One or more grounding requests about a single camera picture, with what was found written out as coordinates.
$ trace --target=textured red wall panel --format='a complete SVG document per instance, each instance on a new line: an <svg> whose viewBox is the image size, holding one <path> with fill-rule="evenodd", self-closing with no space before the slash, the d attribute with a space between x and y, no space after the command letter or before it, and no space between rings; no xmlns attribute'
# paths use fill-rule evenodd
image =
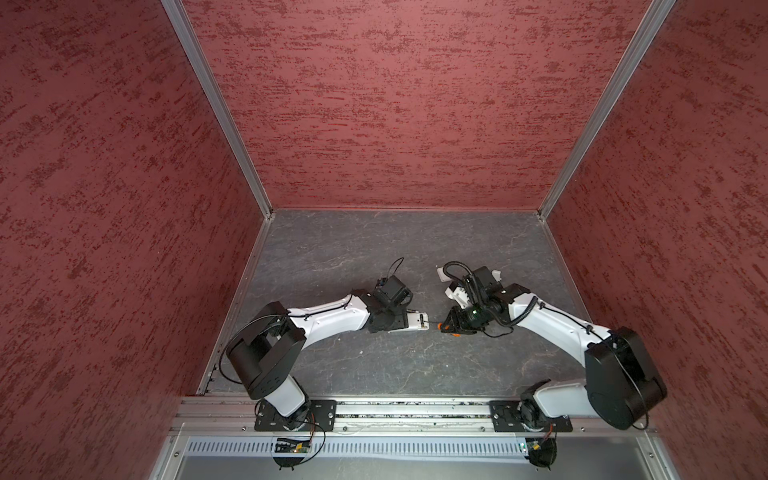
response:
<svg viewBox="0 0 768 480"><path fill-rule="evenodd" d="M146 478L260 214L159 1L0 22L0 478Z"/></svg>
<svg viewBox="0 0 768 480"><path fill-rule="evenodd" d="M648 0L189 0L276 207L538 208Z"/></svg>
<svg viewBox="0 0 768 480"><path fill-rule="evenodd" d="M550 219L664 374L685 478L768 472L767 112L768 3L678 0Z"/></svg>

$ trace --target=black mounting plate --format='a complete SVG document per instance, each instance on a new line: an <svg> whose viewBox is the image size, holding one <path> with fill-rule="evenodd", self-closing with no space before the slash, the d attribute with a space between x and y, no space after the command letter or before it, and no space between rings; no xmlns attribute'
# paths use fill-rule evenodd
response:
<svg viewBox="0 0 768 480"><path fill-rule="evenodd" d="M493 421L493 430L495 432L529 432L533 433L530 429L526 429L523 424L515 419L515 413L518 411L517 400L505 401L505 400L492 400L488 402L488 406L491 407L491 420ZM549 431L549 428L541 430L542 433ZM571 424L571 420L566 417L557 417L552 424L553 432L573 432L574 427Z"/></svg>
<svg viewBox="0 0 768 480"><path fill-rule="evenodd" d="M326 432L333 430L336 421L336 400L310 400L310 412L306 415L308 421L315 416L315 423L323 427ZM257 432L308 432L312 426L308 423L296 430L286 428L286 419L271 406L269 402L261 402L256 413L256 422L253 429Z"/></svg>

